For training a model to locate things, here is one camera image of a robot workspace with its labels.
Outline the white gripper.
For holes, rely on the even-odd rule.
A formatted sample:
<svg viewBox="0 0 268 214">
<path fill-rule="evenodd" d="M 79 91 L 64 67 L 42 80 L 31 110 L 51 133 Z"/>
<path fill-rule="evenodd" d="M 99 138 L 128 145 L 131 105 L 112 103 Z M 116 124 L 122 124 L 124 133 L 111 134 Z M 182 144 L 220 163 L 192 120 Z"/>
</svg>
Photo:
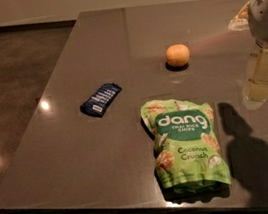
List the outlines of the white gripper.
<svg viewBox="0 0 268 214">
<path fill-rule="evenodd" d="M 249 28 L 249 6 L 249 3 L 242 6 L 229 22 L 229 30 L 244 31 Z M 251 54 L 248 61 L 247 79 L 243 87 L 244 105 L 264 103 L 268 98 L 268 42 L 256 39 L 255 43 L 261 50 Z"/>
</svg>

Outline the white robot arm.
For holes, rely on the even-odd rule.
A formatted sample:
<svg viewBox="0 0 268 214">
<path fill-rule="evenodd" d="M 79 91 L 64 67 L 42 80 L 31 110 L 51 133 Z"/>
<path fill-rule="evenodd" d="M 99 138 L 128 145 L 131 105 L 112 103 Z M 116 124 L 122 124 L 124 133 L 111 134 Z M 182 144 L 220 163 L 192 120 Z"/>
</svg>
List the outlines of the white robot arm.
<svg viewBox="0 0 268 214">
<path fill-rule="evenodd" d="M 258 109 L 268 98 L 268 0 L 249 0 L 228 24 L 231 31 L 251 32 L 258 50 L 250 54 L 243 102 Z"/>
</svg>

